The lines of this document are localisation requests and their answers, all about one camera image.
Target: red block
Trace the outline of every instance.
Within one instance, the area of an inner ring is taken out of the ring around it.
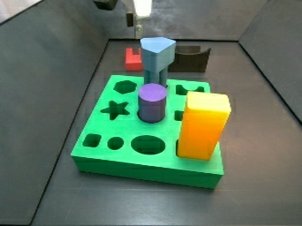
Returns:
[[[127,71],[143,70],[140,49],[137,50],[137,54],[133,54],[133,49],[125,48],[125,70]]]

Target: yellow rectangular block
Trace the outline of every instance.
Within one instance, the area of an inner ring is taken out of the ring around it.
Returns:
[[[209,160],[231,112],[224,94],[187,92],[176,155]]]

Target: green shape sorter board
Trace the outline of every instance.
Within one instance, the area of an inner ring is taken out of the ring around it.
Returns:
[[[167,80],[165,118],[137,117],[141,77],[112,75],[79,136],[72,158],[80,171],[213,189],[224,174],[219,143],[209,161],[176,156],[187,90],[209,92],[205,82]]]

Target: square hole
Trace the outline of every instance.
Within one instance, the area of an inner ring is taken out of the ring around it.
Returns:
[[[183,120],[183,115],[184,115],[183,110],[176,110],[175,111],[175,120],[176,121],[181,121]]]
[[[83,141],[84,147],[97,147],[101,136],[99,134],[89,133],[85,135],[85,139]]]

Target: purple cylinder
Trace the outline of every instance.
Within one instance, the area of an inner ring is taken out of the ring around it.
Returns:
[[[165,88],[155,83],[144,84],[137,91],[137,116],[152,124],[165,117]]]

